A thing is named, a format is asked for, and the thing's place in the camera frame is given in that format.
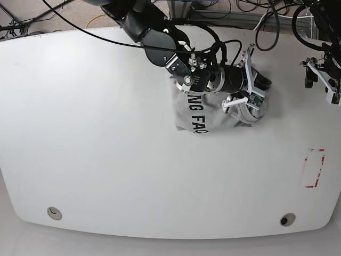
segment white plastic part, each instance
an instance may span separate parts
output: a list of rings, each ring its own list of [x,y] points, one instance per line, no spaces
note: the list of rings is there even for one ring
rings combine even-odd
[[[233,100],[230,102],[223,102],[222,108],[230,108],[238,104],[246,104],[248,100],[249,100],[248,98],[244,97],[243,99]]]
[[[307,63],[307,66],[319,77],[319,79],[321,79],[322,83],[328,88],[326,101],[329,104],[332,104],[334,94],[338,93],[335,92],[335,88],[329,84],[328,82],[329,79],[326,77],[327,74],[316,69],[315,64],[311,60]]]
[[[254,84],[254,77],[252,75],[252,68],[251,68],[251,51],[253,50],[253,48],[254,46],[250,45],[245,53],[245,70],[246,70],[246,76],[247,76],[247,82],[248,82],[247,92],[249,94],[254,93],[265,98],[266,93],[263,90],[255,87],[255,84]]]

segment circular grommet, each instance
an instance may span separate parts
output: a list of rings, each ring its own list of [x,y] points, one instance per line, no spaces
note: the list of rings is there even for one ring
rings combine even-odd
[[[62,213],[55,207],[49,207],[47,208],[47,214],[50,216],[51,219],[54,220],[61,220],[62,219]]]
[[[283,227],[289,227],[294,223],[295,220],[296,216],[293,213],[288,213],[281,218],[280,224]]]

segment cable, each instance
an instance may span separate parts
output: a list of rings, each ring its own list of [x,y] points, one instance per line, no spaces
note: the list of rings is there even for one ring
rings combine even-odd
[[[288,12],[289,12],[289,8],[288,8],[288,6],[287,6],[287,3],[285,2],[285,1],[283,1],[283,3],[284,3],[284,7],[285,7],[285,9],[286,9],[286,11],[285,11],[285,13],[277,13],[278,15],[283,15],[283,16],[285,16],[285,15],[287,15],[288,14]]]
[[[237,5],[237,8],[238,8],[240,11],[242,11],[242,12],[252,12],[252,11],[254,11],[255,9],[258,8],[258,6],[255,5],[255,6],[254,6],[252,9],[250,9],[250,10],[243,10],[243,9],[240,7],[240,5],[239,5],[239,0],[236,0],[236,5]]]
[[[269,9],[266,10],[265,17],[269,14]],[[263,24],[263,31],[265,30],[266,22]]]
[[[221,64],[225,64],[228,61],[228,50],[226,48],[225,43],[221,42],[219,39],[219,36],[217,35],[216,32],[214,32],[211,28],[207,27],[205,24],[203,24],[200,21],[190,21],[190,20],[183,20],[181,21],[181,24],[189,24],[189,25],[194,25],[197,26],[206,32],[208,32],[212,37],[214,38],[215,43],[212,45],[212,49],[210,52],[210,55],[212,56],[213,59],[213,67],[217,68],[217,61],[216,61],[216,53],[221,49],[222,51],[222,61]]]
[[[40,18],[42,18],[42,17],[48,15],[48,14],[51,13],[51,12],[54,12],[54,10],[56,10],[56,9],[58,9],[58,8],[60,8],[60,7],[64,7],[64,5],[66,5],[66,4],[68,4],[68,3],[71,3],[71,2],[73,2],[73,1],[74,1],[74,0],[64,0],[62,3],[56,5],[55,7],[51,7],[51,6],[50,6],[50,7],[49,7],[49,8],[50,8],[49,10],[47,10],[46,12],[43,12],[42,14],[38,15],[37,17],[34,17],[34,18],[32,18],[32,19],[28,19],[28,20],[31,20],[31,21],[27,22],[27,31],[26,31],[26,34],[27,34],[27,32],[28,32],[28,28],[30,27],[30,25],[31,25],[32,23],[37,22]]]
[[[17,24],[13,24],[11,26],[8,26],[8,27],[2,27],[2,28],[8,28],[6,30],[8,31],[13,31],[15,29],[20,29],[20,30],[23,30],[23,29],[26,29],[28,30],[29,26],[33,23],[37,23],[37,22],[41,22],[41,21],[46,21],[46,20],[51,20],[53,17],[55,16],[55,14],[53,14],[50,18],[48,19],[44,19],[44,20],[35,20],[33,22],[27,22],[27,23],[24,23],[24,24],[21,24],[21,25],[17,25]]]
[[[294,33],[294,36],[297,38],[297,40],[299,40],[302,44],[304,44],[305,46],[311,48],[311,49],[314,49],[316,51],[324,51],[324,48],[322,46],[318,46],[318,45],[315,45],[315,44],[312,44],[312,43],[309,43],[307,42],[306,40],[304,40],[303,38],[300,37],[300,35],[298,34],[297,32],[297,29],[296,29],[296,21],[297,21],[297,17],[298,15],[303,11],[305,10],[305,6],[300,6],[299,8],[296,9],[294,15],[293,15],[293,20],[292,20],[292,23],[291,23],[291,26],[293,28],[293,33]]]
[[[224,44],[229,44],[229,43],[233,43],[233,42],[239,43],[239,50],[238,50],[236,56],[234,57],[233,61],[231,62],[231,66],[233,66],[233,64],[236,62],[238,56],[240,55],[240,52],[242,49],[242,43],[240,40],[237,40],[237,39],[232,39],[232,40],[228,40],[228,41],[223,42]]]
[[[289,16],[284,16],[284,15],[279,15],[279,17],[282,17],[282,18],[288,18],[288,19],[293,19],[294,17],[289,17]],[[305,18],[313,18],[314,16],[298,16],[297,19],[305,19]]]
[[[291,5],[287,5],[287,7],[291,7],[291,6],[303,6],[302,4],[291,4]],[[279,8],[279,9],[277,9],[277,11],[280,11],[280,10],[282,10],[282,9],[284,9],[284,8],[286,8],[285,6],[284,7],[281,7],[281,8]],[[262,24],[262,21],[263,21],[263,19],[264,19],[264,17],[267,15],[267,13],[265,13],[262,17],[261,17],[261,19],[259,20],[259,23],[255,26],[255,28],[253,29],[254,31],[256,31],[257,30],[257,28]],[[300,17],[297,17],[297,18],[300,18],[300,19],[303,19],[303,18],[311,18],[312,16],[300,16]]]
[[[261,27],[259,26],[259,27],[257,28],[257,32],[256,32],[256,46],[257,46],[258,50],[260,50],[260,51],[262,51],[262,52],[268,52],[268,51],[274,49],[275,46],[276,46],[277,43],[278,43],[279,34],[280,34],[280,22],[279,22],[279,17],[278,17],[278,14],[277,14],[277,10],[276,10],[274,4],[273,4],[270,0],[269,0],[269,4],[271,5],[271,9],[272,9],[273,14],[275,15],[275,19],[276,19],[276,27],[277,27],[277,29],[276,29],[276,39],[275,39],[275,42],[274,42],[270,47],[265,48],[265,49],[264,49],[264,48],[261,48],[261,47],[259,46],[259,44],[258,44],[258,35],[259,35],[259,31],[261,30]]]
[[[82,31],[83,33],[86,33],[90,36],[93,36],[97,39],[100,39],[100,40],[103,40],[103,41],[106,41],[106,42],[109,42],[109,43],[112,43],[112,44],[117,44],[117,45],[121,45],[121,46],[127,46],[127,47],[132,47],[132,48],[140,48],[140,49],[149,49],[149,50],[158,50],[158,51],[167,51],[167,52],[176,52],[176,53],[186,53],[186,54],[191,54],[191,53],[204,53],[204,52],[207,52],[209,50],[212,49],[212,46],[207,48],[207,49],[204,49],[204,50],[201,50],[201,51],[195,51],[195,52],[188,52],[188,51],[177,51],[175,49],[168,49],[168,48],[161,48],[161,47],[154,47],[154,46],[139,46],[139,45],[132,45],[132,44],[125,44],[125,43],[120,43],[120,42],[116,42],[116,41],[112,41],[112,40],[109,40],[109,39],[106,39],[106,38],[103,38],[103,37],[100,37],[100,36],[97,36],[97,35],[94,35],[88,31],[85,31],[83,29],[81,29],[80,27],[77,27],[75,24],[73,24],[72,22],[68,21],[66,18],[64,18],[62,15],[60,15],[56,10],[52,9],[52,7],[48,4],[48,2],[46,0],[42,0],[42,2],[48,7],[50,8],[59,18],[61,18],[63,21],[65,21],[67,24],[73,26],[74,28]]]
[[[256,31],[256,30],[258,29],[258,27],[261,25],[261,23],[262,23],[262,21],[263,21],[263,19],[264,19],[264,17],[265,17],[266,15],[267,15],[267,13],[265,13],[265,14],[261,17],[261,19],[259,20],[258,24],[255,26],[254,31]]]
[[[239,1],[244,2],[244,3],[253,4],[253,5],[257,6],[257,7],[266,8],[266,9],[269,6],[269,3],[259,3],[258,4],[258,3],[253,3],[253,2],[251,2],[249,0],[239,0]]]
[[[231,10],[232,10],[231,0],[228,0],[228,1],[229,1],[229,4],[230,4],[229,11],[228,11],[224,16],[222,16],[222,17],[207,17],[207,16],[204,16],[204,15],[198,13],[198,12],[195,12],[195,11],[194,11],[194,13],[195,13],[196,15],[198,15],[198,16],[201,16],[201,17],[205,18],[205,19],[213,19],[213,20],[216,20],[216,19],[224,19],[225,17],[227,17],[227,16],[231,13]]]
[[[216,1],[211,1],[211,3],[210,3],[209,5],[204,5],[204,4],[200,4],[199,2],[197,2],[197,4],[198,4],[199,6],[201,6],[202,8],[204,8],[204,9],[211,7],[211,6],[215,5],[216,3],[218,3],[218,0],[216,0]]]
[[[215,27],[224,27],[224,28],[239,28],[239,29],[243,29],[241,27],[238,27],[238,26],[234,26],[234,25],[222,25],[222,24],[214,24],[212,22],[209,22],[209,21],[201,21],[205,24],[208,24],[208,25],[212,25],[212,26],[215,26]]]
[[[98,18],[103,17],[103,16],[107,16],[107,15],[106,15],[106,14],[102,14],[102,15],[99,15],[99,16],[97,16],[97,17],[91,19],[91,20],[87,23],[87,25],[85,26],[85,28],[87,28],[87,27],[90,25],[90,23],[93,22],[95,19],[98,19]]]
[[[50,18],[48,19],[44,19],[44,20],[35,20],[35,21],[32,21],[32,22],[28,22],[27,23],[27,27],[26,27],[26,35],[28,35],[28,30],[30,28],[30,26],[33,24],[33,23],[37,23],[37,22],[41,22],[41,21],[46,21],[46,20],[51,20],[52,18],[55,17],[55,14],[53,14]]]

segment fabric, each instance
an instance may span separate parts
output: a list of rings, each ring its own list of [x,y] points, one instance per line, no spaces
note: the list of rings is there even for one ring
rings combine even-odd
[[[178,130],[188,130],[195,133],[208,133],[237,126],[253,126],[266,114],[270,90],[259,111],[246,105],[236,105],[224,113],[222,102],[226,93],[205,94],[201,96],[182,93],[172,80],[172,102],[175,116],[175,126]]]

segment white table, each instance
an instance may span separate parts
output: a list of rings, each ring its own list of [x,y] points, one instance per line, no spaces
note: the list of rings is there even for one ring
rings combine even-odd
[[[183,30],[197,49],[213,42],[200,29]],[[254,41],[253,31],[216,31],[222,40],[242,40],[244,49]],[[130,42],[120,29],[93,32]],[[230,59],[236,49],[228,46]],[[262,124],[205,136],[176,131],[169,73],[143,50],[69,31],[2,42],[0,54],[0,166],[22,220],[179,239],[328,223],[341,191],[340,108],[326,102],[322,85],[304,88],[298,64],[319,53],[293,37],[254,53],[256,69],[273,81]],[[316,168],[302,170],[311,148],[325,149],[326,159],[318,187],[305,188]],[[61,210],[61,221],[48,217],[50,206]],[[282,227],[291,212],[295,223]]]

